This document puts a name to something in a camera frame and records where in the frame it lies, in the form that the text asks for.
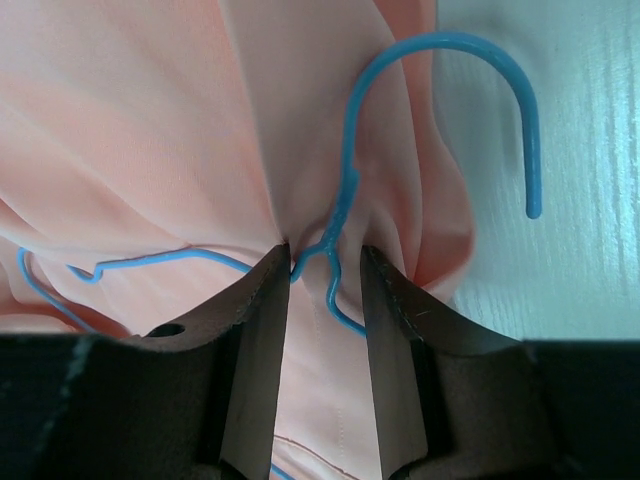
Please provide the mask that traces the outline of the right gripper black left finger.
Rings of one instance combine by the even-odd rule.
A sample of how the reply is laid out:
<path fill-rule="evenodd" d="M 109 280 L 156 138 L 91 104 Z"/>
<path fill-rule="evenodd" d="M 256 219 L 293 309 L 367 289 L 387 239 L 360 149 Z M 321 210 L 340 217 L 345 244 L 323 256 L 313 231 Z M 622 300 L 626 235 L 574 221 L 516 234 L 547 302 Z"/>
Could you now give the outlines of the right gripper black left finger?
<path fill-rule="evenodd" d="M 266 479 L 289 301 L 290 252 L 274 247 L 240 280 L 136 335 L 127 479 Z"/>

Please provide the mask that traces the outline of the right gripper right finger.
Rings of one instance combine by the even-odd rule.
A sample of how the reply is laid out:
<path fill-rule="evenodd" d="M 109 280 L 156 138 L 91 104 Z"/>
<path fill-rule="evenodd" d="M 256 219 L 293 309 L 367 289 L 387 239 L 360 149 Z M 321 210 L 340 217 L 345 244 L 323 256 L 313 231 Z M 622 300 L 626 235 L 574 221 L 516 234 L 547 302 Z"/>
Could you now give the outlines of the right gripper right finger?
<path fill-rule="evenodd" d="M 362 248 L 360 275 L 381 472 L 397 479 L 454 448 L 438 358 L 480 357 L 517 342 L 416 286 L 375 247 Z"/>

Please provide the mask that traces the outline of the light blue plastic hanger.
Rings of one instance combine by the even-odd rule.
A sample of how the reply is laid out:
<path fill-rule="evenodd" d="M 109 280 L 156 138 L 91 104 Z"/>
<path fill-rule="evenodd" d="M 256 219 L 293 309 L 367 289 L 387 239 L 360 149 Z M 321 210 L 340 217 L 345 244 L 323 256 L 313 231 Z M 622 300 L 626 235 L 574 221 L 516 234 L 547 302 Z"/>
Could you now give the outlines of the light blue plastic hanger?
<path fill-rule="evenodd" d="M 446 49 L 489 63 L 510 85 L 519 104 L 524 155 L 526 213 L 542 211 L 540 129 L 536 96 L 521 67 L 496 45 L 473 35 L 417 35 L 379 54 L 360 74 L 347 102 L 341 147 L 340 186 L 320 240 L 290 257 L 289 286 L 309 260 L 324 256 L 331 268 L 326 303 L 347 329 L 366 340 L 365 320 L 356 323 L 338 307 L 342 279 L 337 243 L 358 191 L 354 165 L 358 116 L 379 75 L 394 62 L 423 51 Z M 185 248 L 77 270 L 94 284 L 106 271 L 202 258 L 241 273 L 253 267 L 221 253 Z M 5 335 L 1 339 L 1 475 L 5 479 L 127 479 L 128 432 L 143 408 L 136 401 L 136 352 L 126 340 L 91 331 L 81 335 Z M 437 363 L 454 448 L 419 461 L 397 479 L 525 477 L 552 456 L 537 382 L 524 345 L 480 357 L 441 356 Z"/>

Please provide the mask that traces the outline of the salmon pink skirt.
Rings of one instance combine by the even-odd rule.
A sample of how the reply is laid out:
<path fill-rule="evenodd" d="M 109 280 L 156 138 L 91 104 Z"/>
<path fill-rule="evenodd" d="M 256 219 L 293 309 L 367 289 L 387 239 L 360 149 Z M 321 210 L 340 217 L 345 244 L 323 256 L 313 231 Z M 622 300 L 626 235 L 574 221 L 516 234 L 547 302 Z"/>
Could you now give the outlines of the salmon pink skirt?
<path fill-rule="evenodd" d="M 146 334 L 236 280 L 189 258 L 255 264 L 320 238 L 355 80 L 396 41 L 435 30 L 437 1 L 1 1 L 1 333 L 80 333 L 19 273 L 100 333 Z M 362 322 L 373 244 L 445 302 L 474 221 L 432 110 L 430 53 L 386 70 L 358 122 L 360 185 L 341 232 L 341 309 Z M 296 479 L 382 479 L 367 344 L 329 313 L 326 257 L 292 289 L 275 427 Z"/>

